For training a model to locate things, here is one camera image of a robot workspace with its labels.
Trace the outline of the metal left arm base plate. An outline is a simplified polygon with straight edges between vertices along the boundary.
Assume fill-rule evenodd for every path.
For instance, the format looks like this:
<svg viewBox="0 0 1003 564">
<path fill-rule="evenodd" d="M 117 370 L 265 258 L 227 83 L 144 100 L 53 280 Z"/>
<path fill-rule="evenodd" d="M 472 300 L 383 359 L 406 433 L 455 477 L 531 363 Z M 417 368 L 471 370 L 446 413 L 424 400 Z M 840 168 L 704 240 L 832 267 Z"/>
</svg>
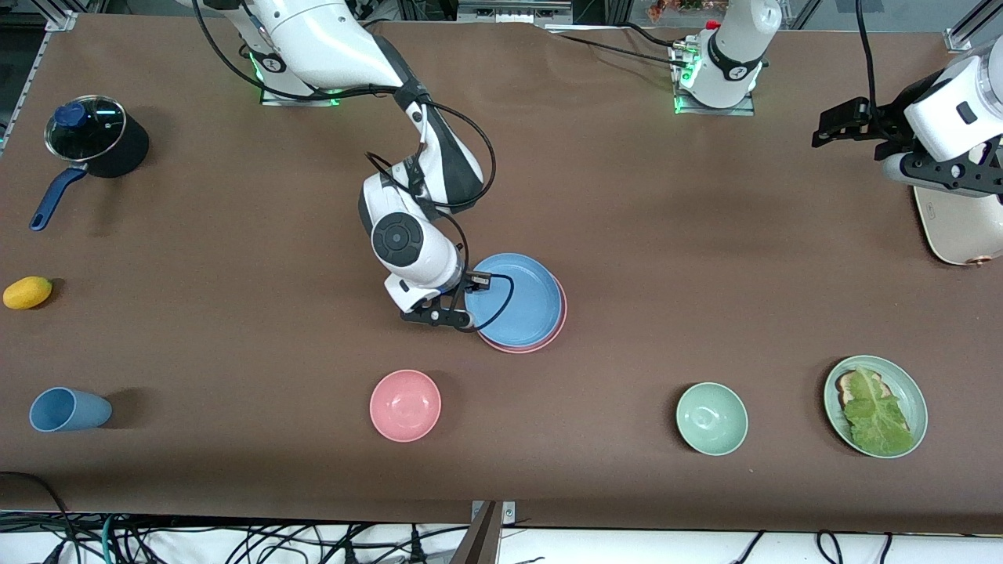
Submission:
<svg viewBox="0 0 1003 564">
<path fill-rule="evenodd" d="M 673 42 L 671 47 L 667 47 L 669 59 L 673 62 L 684 62 L 684 67 L 674 67 L 671 71 L 671 78 L 674 92 L 675 114 L 701 114 L 717 115 L 717 117 L 752 117 L 755 114 L 755 101 L 750 92 L 746 93 L 737 106 L 731 108 L 713 108 L 699 103 L 691 92 L 687 92 L 682 87 L 682 79 L 690 78 L 693 67 L 697 64 L 697 46 L 690 39 L 696 36 L 687 36 L 680 42 Z"/>
</svg>

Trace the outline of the toasted bread slice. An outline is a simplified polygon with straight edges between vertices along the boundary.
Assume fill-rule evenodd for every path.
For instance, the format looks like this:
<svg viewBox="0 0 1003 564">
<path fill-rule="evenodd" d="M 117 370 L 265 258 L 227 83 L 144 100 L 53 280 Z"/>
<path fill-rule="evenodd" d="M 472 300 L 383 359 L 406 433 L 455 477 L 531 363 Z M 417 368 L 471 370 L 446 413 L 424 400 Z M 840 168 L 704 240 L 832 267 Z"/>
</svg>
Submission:
<svg viewBox="0 0 1003 564">
<path fill-rule="evenodd" d="M 835 383 L 838 401 L 843 408 L 854 400 L 887 399 L 892 390 L 884 383 L 882 376 L 871 369 L 855 369 L 839 376 Z"/>
</svg>

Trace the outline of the pink bowl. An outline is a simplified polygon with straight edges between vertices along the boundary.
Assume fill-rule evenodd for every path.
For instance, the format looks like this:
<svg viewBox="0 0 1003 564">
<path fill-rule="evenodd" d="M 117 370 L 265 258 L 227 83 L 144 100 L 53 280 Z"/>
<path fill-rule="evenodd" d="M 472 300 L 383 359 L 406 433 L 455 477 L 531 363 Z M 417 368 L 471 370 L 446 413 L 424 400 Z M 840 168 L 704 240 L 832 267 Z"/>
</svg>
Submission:
<svg viewBox="0 0 1003 564">
<path fill-rule="evenodd" d="M 442 399 L 436 382 L 415 369 L 391 372 L 377 382 L 369 400 L 376 432 L 395 443 L 427 436 L 440 420 Z"/>
</svg>

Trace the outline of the green lettuce leaf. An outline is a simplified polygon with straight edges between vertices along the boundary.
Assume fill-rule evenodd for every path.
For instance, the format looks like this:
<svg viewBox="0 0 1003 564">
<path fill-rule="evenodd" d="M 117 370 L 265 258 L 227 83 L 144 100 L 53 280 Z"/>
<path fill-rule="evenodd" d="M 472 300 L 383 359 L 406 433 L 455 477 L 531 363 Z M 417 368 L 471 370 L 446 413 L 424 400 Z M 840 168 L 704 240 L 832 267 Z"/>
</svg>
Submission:
<svg viewBox="0 0 1003 564">
<path fill-rule="evenodd" d="M 849 424 L 850 442 L 864 453 L 896 457 L 916 443 L 895 394 L 874 401 L 855 399 L 842 410 Z"/>
</svg>

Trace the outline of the glass lid blue knob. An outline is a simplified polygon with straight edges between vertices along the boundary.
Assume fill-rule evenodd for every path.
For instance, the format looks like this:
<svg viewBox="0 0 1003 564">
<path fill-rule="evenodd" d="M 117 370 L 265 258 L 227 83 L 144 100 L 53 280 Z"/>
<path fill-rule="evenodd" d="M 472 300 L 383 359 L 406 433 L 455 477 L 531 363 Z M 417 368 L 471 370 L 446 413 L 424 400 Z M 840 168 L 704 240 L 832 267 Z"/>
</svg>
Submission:
<svg viewBox="0 0 1003 564">
<path fill-rule="evenodd" d="M 44 139 L 54 156 L 88 161 L 110 150 L 121 138 L 127 121 L 128 112 L 118 101 L 87 94 L 55 108 Z"/>
</svg>

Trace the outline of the yellow lemon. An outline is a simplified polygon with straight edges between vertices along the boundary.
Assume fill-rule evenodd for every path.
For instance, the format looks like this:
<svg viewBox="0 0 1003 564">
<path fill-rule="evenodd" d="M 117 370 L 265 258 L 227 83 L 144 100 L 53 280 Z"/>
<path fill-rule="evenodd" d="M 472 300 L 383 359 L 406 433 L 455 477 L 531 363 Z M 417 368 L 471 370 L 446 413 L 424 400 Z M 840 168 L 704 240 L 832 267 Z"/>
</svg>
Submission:
<svg viewBox="0 0 1003 564">
<path fill-rule="evenodd" d="M 11 310 L 28 310 L 43 304 L 53 292 L 53 282 L 38 276 L 10 284 L 2 294 L 3 305 Z"/>
</svg>

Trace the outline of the mint green plate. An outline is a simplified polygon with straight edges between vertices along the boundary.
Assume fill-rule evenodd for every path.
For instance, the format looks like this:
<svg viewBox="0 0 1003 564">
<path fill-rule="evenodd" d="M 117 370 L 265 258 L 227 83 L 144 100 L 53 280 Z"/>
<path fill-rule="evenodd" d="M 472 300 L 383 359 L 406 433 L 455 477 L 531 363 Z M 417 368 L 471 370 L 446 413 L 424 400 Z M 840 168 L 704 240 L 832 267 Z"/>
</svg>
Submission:
<svg viewBox="0 0 1003 564">
<path fill-rule="evenodd" d="M 849 424 L 843 417 L 842 406 L 838 401 L 838 390 L 835 388 L 837 379 L 846 372 L 853 369 L 866 368 L 877 371 L 882 375 L 882 379 L 887 383 L 895 396 L 899 397 L 900 409 L 905 414 L 907 424 L 910 426 L 914 438 L 914 446 L 909 452 L 896 457 L 876 457 L 864 453 L 859 447 L 850 442 Z M 830 374 L 824 379 L 823 384 L 823 409 L 831 427 L 837 432 L 839 438 L 851 446 L 856 452 L 866 454 L 868 457 L 876 458 L 899 458 L 913 453 L 918 446 L 923 443 L 925 433 L 928 431 L 929 413 L 923 392 L 917 382 L 898 364 L 891 360 L 886 360 L 880 356 L 850 356 L 838 361 L 831 368 Z"/>
</svg>

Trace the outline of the mint green bowl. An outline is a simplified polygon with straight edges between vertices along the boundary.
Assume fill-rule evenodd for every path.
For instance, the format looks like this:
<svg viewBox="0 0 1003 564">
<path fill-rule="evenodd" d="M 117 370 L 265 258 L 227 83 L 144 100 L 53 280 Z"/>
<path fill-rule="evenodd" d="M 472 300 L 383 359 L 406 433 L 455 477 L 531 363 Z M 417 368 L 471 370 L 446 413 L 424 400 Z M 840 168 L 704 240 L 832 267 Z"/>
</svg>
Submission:
<svg viewBox="0 0 1003 564">
<path fill-rule="evenodd" d="M 748 409 L 734 390 L 721 383 L 695 383 L 677 401 L 675 425 L 684 442 L 696 452 L 727 456 L 748 437 Z"/>
</svg>

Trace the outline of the brown table cover mat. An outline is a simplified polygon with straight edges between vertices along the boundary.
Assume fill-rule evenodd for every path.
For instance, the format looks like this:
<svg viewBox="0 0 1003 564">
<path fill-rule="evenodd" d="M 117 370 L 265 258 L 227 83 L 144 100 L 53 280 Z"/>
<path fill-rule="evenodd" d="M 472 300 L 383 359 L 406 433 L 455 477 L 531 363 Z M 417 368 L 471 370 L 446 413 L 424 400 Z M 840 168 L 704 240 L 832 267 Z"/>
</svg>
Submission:
<svg viewBox="0 0 1003 564">
<path fill-rule="evenodd" d="M 567 293 L 563 331 L 511 356 L 406 324 L 357 199 L 374 151 L 417 144 L 390 97 L 262 107 L 197 22 L 84 15 L 47 47 L 0 157 L 0 471 L 69 509 L 370 522 L 467 522 L 516 501 L 530 527 L 1003 534 L 1003 264 L 950 268 L 909 190 L 867 143 L 813 149 L 824 108 L 864 91 L 856 35 L 780 34 L 753 117 L 674 114 L 668 75 L 527 24 L 386 23 L 438 103 L 490 136 L 497 182 L 458 220 L 472 261 L 533 256 Z M 55 108 L 117 100 L 143 163 L 72 183 Z M 838 361 L 880 356 L 929 413 L 913 453 L 876 458 L 823 409 Z M 369 415 L 383 376 L 442 399 L 424 438 Z M 681 438 L 685 389 L 748 409 L 727 456 Z M 37 432 L 33 400 L 112 406 Z"/>
</svg>

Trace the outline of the blue plate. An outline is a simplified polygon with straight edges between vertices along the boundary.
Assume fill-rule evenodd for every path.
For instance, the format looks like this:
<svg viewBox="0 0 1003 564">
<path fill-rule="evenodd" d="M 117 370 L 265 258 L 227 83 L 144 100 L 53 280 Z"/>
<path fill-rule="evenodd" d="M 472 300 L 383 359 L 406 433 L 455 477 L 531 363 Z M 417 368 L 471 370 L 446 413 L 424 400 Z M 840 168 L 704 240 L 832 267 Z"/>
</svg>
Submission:
<svg viewBox="0 0 1003 564">
<path fill-rule="evenodd" d="M 541 262 L 501 253 L 480 261 L 476 271 L 491 275 L 490 287 L 467 293 L 465 309 L 484 339 L 504 349 L 534 349 L 561 325 L 561 286 Z"/>
</svg>

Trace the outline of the pink plate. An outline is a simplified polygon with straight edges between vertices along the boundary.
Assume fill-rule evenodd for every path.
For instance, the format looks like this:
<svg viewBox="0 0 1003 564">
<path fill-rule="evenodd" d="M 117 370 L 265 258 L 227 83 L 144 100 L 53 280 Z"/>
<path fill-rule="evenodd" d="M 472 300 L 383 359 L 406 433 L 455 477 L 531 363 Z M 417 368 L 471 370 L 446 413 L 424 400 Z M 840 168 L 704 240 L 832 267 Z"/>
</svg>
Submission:
<svg viewBox="0 0 1003 564">
<path fill-rule="evenodd" d="M 565 323 L 566 323 L 566 318 L 567 318 L 567 296 L 566 296 L 566 293 L 565 293 L 565 289 L 563 289 L 563 285 L 561 284 L 561 282 L 559 282 L 559 279 L 556 279 L 555 277 L 552 277 L 552 279 L 554 279 L 555 285 L 558 286 L 558 288 L 559 288 L 559 296 L 561 297 L 561 315 L 559 315 L 558 324 L 555 326 L 554 329 L 552 329 L 551 332 L 549 332 L 549 334 L 547 335 L 547 337 L 545 337 L 544 339 L 542 339 L 540 342 L 534 343 L 533 345 L 526 345 L 526 346 L 519 346 L 519 347 L 509 346 L 509 345 L 505 345 L 505 344 L 501 344 L 501 343 L 494 342 L 494 340 L 488 338 L 486 335 L 483 335 L 483 334 L 479 333 L 479 336 L 480 336 L 481 340 L 483 340 L 483 342 L 486 342 L 488 346 L 492 347 L 492 349 L 497 349 L 498 351 L 501 351 L 503 353 L 511 353 L 511 354 L 529 354 L 529 353 L 533 353 L 534 351 L 538 351 L 538 350 L 544 349 L 549 343 L 554 342 L 554 340 L 556 339 L 556 336 L 559 335 L 559 333 L 563 329 L 563 326 L 565 326 Z"/>
</svg>

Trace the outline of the cream white kitchen appliance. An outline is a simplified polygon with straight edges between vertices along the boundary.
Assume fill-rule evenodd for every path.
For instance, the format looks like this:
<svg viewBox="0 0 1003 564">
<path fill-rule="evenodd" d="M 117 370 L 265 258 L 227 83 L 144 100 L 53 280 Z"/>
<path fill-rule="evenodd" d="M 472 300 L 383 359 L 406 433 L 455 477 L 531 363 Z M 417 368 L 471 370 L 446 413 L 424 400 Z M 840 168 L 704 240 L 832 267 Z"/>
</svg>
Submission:
<svg viewBox="0 0 1003 564">
<path fill-rule="evenodd" d="M 975 266 L 1003 258 L 1003 195 L 965 197 L 914 186 L 931 252 L 943 263 Z"/>
</svg>

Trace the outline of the blue cup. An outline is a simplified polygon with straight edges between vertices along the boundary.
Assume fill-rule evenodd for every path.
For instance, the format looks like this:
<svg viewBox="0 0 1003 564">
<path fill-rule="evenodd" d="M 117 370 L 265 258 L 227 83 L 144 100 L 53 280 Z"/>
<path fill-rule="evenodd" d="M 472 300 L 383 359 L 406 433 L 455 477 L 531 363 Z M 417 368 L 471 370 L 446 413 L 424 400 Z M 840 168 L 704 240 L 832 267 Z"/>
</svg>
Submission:
<svg viewBox="0 0 1003 564">
<path fill-rule="evenodd" d="M 28 420 L 37 432 L 87 431 L 107 424 L 111 404 L 96 394 L 69 388 L 50 388 L 31 404 Z"/>
</svg>

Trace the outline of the grey metal box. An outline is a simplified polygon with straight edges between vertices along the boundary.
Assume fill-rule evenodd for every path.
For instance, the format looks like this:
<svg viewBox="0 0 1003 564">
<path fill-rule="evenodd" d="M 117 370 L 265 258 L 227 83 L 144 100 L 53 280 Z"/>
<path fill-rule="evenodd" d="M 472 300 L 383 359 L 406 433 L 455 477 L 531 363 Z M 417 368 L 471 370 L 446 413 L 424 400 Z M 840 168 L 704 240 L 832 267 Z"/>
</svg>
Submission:
<svg viewBox="0 0 1003 564">
<path fill-rule="evenodd" d="M 458 0 L 456 21 L 572 25 L 572 0 Z"/>
</svg>

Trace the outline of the aluminium frame profile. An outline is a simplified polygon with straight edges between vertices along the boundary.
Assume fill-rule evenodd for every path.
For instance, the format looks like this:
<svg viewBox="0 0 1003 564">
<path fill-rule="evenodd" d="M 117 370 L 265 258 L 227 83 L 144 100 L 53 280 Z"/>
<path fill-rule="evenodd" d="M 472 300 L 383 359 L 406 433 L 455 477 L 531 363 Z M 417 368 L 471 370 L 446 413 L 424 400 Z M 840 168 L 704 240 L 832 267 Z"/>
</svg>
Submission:
<svg viewBox="0 0 1003 564">
<path fill-rule="evenodd" d="M 950 52 L 970 49 L 974 37 L 1000 15 L 1003 15 L 1003 0 L 978 0 L 956 24 L 943 32 L 945 46 Z"/>
<path fill-rule="evenodd" d="M 79 13 L 87 12 L 86 4 L 78 0 L 28 0 L 45 18 L 47 32 L 72 28 Z"/>
</svg>

